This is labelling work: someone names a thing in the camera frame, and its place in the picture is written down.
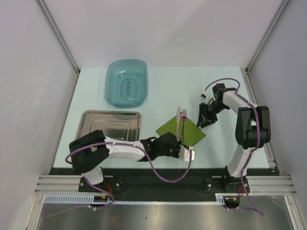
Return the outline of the green paper napkin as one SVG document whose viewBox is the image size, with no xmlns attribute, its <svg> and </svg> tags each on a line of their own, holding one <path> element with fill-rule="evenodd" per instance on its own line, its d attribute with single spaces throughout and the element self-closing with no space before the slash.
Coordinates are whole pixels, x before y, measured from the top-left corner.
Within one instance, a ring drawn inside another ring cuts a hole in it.
<svg viewBox="0 0 307 230">
<path fill-rule="evenodd" d="M 174 116 L 164 125 L 156 130 L 158 135 L 166 133 L 177 134 L 177 117 Z M 199 141 L 206 137 L 206 134 L 199 129 L 189 118 L 186 118 L 184 125 L 184 144 L 189 146 L 196 145 Z"/>
</svg>

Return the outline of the silver fork pink tines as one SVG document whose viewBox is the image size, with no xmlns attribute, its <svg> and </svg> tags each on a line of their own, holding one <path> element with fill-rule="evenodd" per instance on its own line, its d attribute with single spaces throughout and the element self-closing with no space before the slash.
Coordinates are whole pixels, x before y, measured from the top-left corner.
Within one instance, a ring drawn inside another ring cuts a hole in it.
<svg viewBox="0 0 307 230">
<path fill-rule="evenodd" d="M 187 119 L 187 109 L 183 109 L 181 112 L 181 119 L 182 119 L 182 130 L 180 134 L 180 141 L 182 144 L 184 144 L 184 127 L 185 127 L 185 121 Z"/>
</svg>

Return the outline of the silver table knife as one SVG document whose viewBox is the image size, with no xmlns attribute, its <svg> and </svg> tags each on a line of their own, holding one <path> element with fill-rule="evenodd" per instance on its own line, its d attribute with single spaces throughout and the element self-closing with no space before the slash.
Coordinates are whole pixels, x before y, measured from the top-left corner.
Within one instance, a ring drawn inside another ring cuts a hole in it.
<svg viewBox="0 0 307 230">
<path fill-rule="evenodd" d="M 176 121 L 176 125 L 177 125 L 177 127 L 176 127 L 176 138 L 177 138 L 177 141 L 179 141 L 179 139 L 180 139 L 179 127 L 180 127 L 180 120 L 181 120 L 181 107 L 180 106 L 177 108 L 176 119 L 177 119 L 177 121 Z"/>
</svg>

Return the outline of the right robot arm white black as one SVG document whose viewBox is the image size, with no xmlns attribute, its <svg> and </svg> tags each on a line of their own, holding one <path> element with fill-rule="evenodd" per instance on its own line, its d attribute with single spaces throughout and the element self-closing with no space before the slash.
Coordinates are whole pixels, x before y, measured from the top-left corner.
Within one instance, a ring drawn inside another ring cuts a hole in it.
<svg viewBox="0 0 307 230">
<path fill-rule="evenodd" d="M 236 88 L 223 83 L 213 86 L 213 95 L 206 90 L 201 94 L 204 102 L 199 105 L 197 127 L 205 128 L 218 121 L 217 114 L 232 110 L 237 115 L 235 138 L 237 148 L 230 163 L 225 167 L 221 186 L 226 192 L 244 187 L 248 165 L 256 151 L 271 140 L 270 111 L 239 94 Z"/>
</svg>

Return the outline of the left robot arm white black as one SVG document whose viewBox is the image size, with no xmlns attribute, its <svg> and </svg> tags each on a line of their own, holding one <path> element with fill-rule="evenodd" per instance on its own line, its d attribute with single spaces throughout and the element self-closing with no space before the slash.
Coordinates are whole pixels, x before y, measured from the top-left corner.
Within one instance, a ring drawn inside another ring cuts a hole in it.
<svg viewBox="0 0 307 230">
<path fill-rule="evenodd" d="M 116 140 L 96 130 L 69 144 L 70 154 L 65 162 L 72 166 L 76 174 L 82 175 L 95 191 L 106 186 L 103 170 L 99 167 L 107 159 L 127 159 L 137 162 L 150 162 L 167 156 L 179 159 L 183 147 L 172 133 L 139 141 Z"/>
</svg>

